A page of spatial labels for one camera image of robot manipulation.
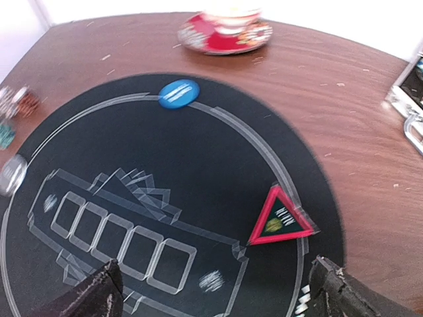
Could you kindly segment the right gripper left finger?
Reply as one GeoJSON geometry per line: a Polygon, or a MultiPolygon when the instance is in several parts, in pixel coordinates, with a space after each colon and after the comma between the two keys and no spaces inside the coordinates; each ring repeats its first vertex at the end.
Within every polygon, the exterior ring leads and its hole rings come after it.
{"type": "Polygon", "coordinates": [[[76,287],[45,304],[31,315],[38,317],[121,317],[124,297],[122,274],[113,259],[76,287]]]}

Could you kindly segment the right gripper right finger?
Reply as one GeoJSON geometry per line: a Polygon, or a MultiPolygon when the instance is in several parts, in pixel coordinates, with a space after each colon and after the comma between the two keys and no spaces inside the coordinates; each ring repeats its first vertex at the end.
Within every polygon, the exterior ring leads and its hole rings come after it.
{"type": "Polygon", "coordinates": [[[309,273],[310,316],[416,316],[411,309],[372,291],[327,257],[309,273]]]}

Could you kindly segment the triangular all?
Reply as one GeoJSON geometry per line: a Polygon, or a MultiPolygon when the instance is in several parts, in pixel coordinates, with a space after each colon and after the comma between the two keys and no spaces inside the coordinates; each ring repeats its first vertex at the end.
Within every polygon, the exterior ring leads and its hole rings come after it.
{"type": "Polygon", "coordinates": [[[256,213],[247,244],[258,246],[300,238],[320,233],[320,228],[293,197],[275,182],[270,186],[266,198],[256,213]]]}

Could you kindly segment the clear dealer button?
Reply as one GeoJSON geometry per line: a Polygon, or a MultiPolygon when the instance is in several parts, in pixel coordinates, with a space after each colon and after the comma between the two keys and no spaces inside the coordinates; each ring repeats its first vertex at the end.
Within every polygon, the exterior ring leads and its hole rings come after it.
{"type": "Polygon", "coordinates": [[[12,196],[22,184],[28,168],[27,161],[21,155],[11,157],[1,169],[1,195],[12,196]]]}

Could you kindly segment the blue small blind button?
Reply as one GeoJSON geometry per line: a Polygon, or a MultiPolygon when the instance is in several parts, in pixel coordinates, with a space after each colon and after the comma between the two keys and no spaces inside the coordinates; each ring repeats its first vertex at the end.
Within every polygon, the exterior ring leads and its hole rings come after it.
{"type": "Polygon", "coordinates": [[[163,87],[159,93],[159,104],[175,110],[193,103],[200,94],[199,85],[189,79],[180,79],[163,87]]]}

